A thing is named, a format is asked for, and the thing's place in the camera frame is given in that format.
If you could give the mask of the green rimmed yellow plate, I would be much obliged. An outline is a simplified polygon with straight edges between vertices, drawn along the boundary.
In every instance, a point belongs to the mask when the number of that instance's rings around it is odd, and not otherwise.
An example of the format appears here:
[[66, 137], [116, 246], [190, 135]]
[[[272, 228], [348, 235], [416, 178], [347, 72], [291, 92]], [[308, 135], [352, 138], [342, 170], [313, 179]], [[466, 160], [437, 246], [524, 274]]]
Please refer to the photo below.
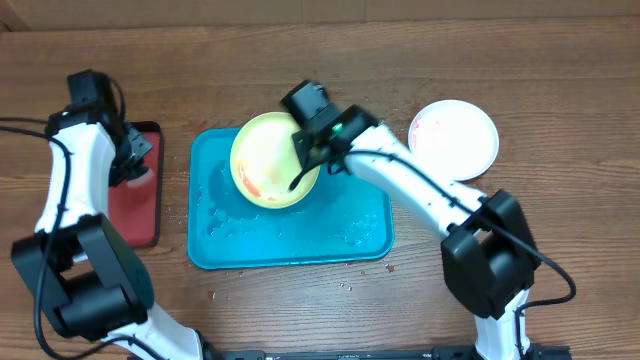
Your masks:
[[291, 190], [302, 171], [292, 135], [300, 130], [285, 112], [263, 113], [249, 120], [236, 135], [230, 153], [234, 184], [251, 203], [267, 209], [283, 209], [300, 202], [314, 187], [317, 168], [305, 174]]

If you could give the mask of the white plate with red stain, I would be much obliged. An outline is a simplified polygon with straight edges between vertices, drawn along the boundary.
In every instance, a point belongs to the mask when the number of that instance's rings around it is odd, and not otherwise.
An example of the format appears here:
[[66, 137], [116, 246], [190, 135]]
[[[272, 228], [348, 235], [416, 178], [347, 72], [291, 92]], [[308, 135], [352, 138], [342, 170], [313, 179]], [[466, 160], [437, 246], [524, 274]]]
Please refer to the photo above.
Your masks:
[[447, 99], [416, 114], [408, 130], [408, 145], [424, 166], [453, 180], [469, 181], [493, 165], [500, 139], [484, 110], [466, 101]]

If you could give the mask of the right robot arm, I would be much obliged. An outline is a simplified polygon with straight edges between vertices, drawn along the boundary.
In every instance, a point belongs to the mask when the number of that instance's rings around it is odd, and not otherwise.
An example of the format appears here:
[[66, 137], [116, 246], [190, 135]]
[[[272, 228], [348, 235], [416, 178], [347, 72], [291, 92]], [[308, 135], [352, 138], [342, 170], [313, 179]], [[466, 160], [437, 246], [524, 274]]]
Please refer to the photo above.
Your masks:
[[483, 359], [523, 359], [530, 342], [521, 307], [540, 262], [514, 197], [488, 197], [421, 166], [393, 132], [359, 106], [289, 105], [305, 172], [340, 164], [376, 185], [439, 241], [445, 283], [475, 317], [475, 352]]

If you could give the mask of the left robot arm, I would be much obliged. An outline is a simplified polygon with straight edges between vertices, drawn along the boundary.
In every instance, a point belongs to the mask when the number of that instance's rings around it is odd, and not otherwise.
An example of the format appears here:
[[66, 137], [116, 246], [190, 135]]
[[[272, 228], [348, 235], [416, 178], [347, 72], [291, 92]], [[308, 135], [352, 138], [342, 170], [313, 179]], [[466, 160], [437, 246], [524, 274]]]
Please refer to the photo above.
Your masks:
[[63, 338], [109, 345], [140, 359], [216, 359], [196, 330], [155, 301], [150, 275], [108, 219], [108, 190], [139, 174], [132, 130], [112, 113], [64, 110], [50, 116], [41, 138], [53, 165], [47, 201], [31, 237], [15, 242], [11, 260], [34, 299], [36, 339], [51, 358], [48, 321]]

